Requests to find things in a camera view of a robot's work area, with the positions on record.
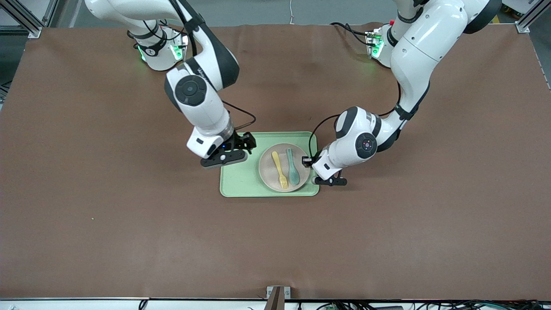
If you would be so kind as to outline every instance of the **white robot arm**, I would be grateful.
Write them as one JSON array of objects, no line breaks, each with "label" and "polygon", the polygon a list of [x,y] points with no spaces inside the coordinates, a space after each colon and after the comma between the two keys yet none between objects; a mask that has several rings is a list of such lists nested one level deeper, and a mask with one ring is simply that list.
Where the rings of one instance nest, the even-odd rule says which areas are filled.
[{"label": "white robot arm", "polygon": [[186,0],[85,1],[96,17],[128,27],[140,49],[145,51],[145,61],[155,70],[169,69],[177,62],[174,47],[167,42],[169,35],[178,32],[159,26],[157,19],[181,20],[191,43],[196,39],[203,48],[198,55],[171,69],[165,80],[167,96],[194,125],[187,147],[203,158],[201,165],[205,168],[246,160],[244,150],[250,153],[256,141],[248,132],[243,136],[235,132],[229,113],[217,94],[235,83],[239,65]]},{"label": "white robot arm", "polygon": [[337,139],[312,159],[311,166],[319,176],[314,180],[316,184],[345,185],[345,179],[334,176],[337,172],[391,147],[417,112],[436,65],[462,33],[483,28],[501,6],[499,0],[429,0],[423,2],[424,6],[417,0],[395,2],[398,16],[406,18],[375,31],[382,35],[374,42],[372,56],[391,68],[401,88],[399,101],[384,119],[357,106],[340,114],[335,128]]}]

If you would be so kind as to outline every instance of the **fork handle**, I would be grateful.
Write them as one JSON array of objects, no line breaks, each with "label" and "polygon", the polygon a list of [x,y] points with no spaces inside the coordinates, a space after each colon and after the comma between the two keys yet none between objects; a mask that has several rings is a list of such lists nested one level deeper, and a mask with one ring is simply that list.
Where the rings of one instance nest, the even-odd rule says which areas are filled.
[{"label": "fork handle", "polygon": [[276,151],[272,152],[272,158],[275,163],[275,167],[277,168],[277,172],[279,172],[279,175],[283,175],[283,171],[281,171],[281,164],[279,162],[279,155]]}]

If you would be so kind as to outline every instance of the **round plate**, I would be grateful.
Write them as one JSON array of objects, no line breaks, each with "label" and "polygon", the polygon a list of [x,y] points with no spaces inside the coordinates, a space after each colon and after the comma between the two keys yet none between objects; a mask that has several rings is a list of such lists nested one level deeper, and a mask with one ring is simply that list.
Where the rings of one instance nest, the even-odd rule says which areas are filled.
[{"label": "round plate", "polygon": [[[293,162],[295,164],[296,171],[299,172],[300,176],[300,181],[297,185],[291,184],[291,181],[289,180],[289,160],[287,157],[288,148],[293,151]],[[273,151],[278,153],[281,170],[283,175],[287,178],[288,188],[286,190],[284,190],[279,183],[279,173],[272,158]],[[300,147],[290,143],[280,143],[272,146],[267,149],[264,154],[262,154],[260,161],[258,162],[258,172],[260,173],[260,178],[269,188],[283,193],[295,191],[301,188],[310,178],[310,169],[302,165],[303,156],[306,156],[306,152],[304,152]]]}]

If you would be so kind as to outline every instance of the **gray floor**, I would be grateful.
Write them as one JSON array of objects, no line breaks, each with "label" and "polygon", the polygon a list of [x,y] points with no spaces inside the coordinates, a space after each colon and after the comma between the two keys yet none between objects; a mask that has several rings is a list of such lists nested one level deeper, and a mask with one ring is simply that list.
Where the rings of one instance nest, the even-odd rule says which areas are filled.
[{"label": "gray floor", "polygon": [[[188,0],[211,26],[289,24],[289,0]],[[396,16],[392,1],[379,0],[294,0],[293,23],[324,25],[331,22],[364,24],[386,22]],[[96,19],[83,0],[67,0],[59,7],[57,27],[116,27]],[[498,15],[502,22],[514,20]],[[530,26],[530,37],[543,70],[551,74],[551,10]],[[0,36],[0,84],[13,79],[26,37]]]}]

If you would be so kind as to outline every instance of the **brown table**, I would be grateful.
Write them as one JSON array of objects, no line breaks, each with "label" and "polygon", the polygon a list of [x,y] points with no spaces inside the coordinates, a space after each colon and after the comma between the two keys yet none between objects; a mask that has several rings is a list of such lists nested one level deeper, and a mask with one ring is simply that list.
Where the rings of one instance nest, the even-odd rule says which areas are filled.
[{"label": "brown table", "polygon": [[[396,101],[332,26],[217,28],[251,131]],[[491,25],[436,68],[395,145],[315,197],[228,199],[124,29],[27,43],[1,113],[0,296],[551,300],[551,95],[528,35]],[[246,116],[232,111],[236,123]],[[320,145],[333,140],[330,125]]]}]

